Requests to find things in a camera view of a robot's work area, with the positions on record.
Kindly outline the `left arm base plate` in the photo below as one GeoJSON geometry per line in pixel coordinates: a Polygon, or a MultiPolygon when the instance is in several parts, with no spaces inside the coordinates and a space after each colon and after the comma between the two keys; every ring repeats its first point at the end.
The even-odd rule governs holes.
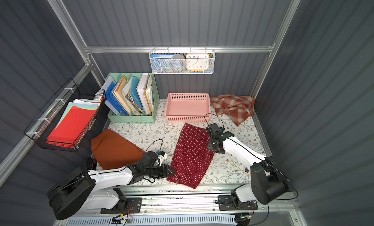
{"type": "Polygon", "coordinates": [[[101,214],[128,214],[139,213],[142,206],[142,198],[120,199],[111,209],[102,208],[101,214]]]}

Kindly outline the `red polka dot skirt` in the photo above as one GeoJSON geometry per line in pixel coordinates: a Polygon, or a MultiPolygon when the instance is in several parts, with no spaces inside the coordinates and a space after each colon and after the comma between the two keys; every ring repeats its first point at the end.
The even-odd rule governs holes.
{"type": "Polygon", "coordinates": [[[185,124],[171,161],[176,174],[168,177],[167,181],[197,188],[214,156],[214,152],[207,148],[209,141],[206,129],[185,124]]]}

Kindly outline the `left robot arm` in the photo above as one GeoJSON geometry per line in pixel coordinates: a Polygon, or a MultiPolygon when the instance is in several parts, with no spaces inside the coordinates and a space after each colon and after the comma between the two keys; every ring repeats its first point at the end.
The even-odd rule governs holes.
{"type": "Polygon", "coordinates": [[[67,181],[48,191],[49,205],[57,220],[65,220],[79,211],[99,209],[101,214],[139,213],[141,198],[128,198],[120,186],[141,180],[153,183],[176,174],[164,164],[165,153],[146,152],[130,165],[110,170],[76,168],[67,181]]]}

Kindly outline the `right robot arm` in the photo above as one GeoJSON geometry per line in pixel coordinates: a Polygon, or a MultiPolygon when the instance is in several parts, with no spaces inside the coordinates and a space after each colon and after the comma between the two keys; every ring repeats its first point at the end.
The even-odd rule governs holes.
{"type": "Polygon", "coordinates": [[[244,184],[231,192],[234,204],[257,200],[266,205],[289,191],[288,180],[275,167],[274,157],[266,157],[250,149],[233,133],[224,131],[216,123],[208,125],[206,130],[210,137],[208,149],[233,155],[250,174],[250,184],[244,184]]]}

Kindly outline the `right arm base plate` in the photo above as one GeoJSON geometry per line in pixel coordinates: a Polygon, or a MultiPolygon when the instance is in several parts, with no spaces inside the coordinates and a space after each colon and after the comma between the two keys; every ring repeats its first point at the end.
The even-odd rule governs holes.
{"type": "Polygon", "coordinates": [[[240,202],[236,197],[231,195],[219,195],[218,199],[214,201],[219,206],[220,211],[232,210],[257,210],[257,201],[240,202]]]}

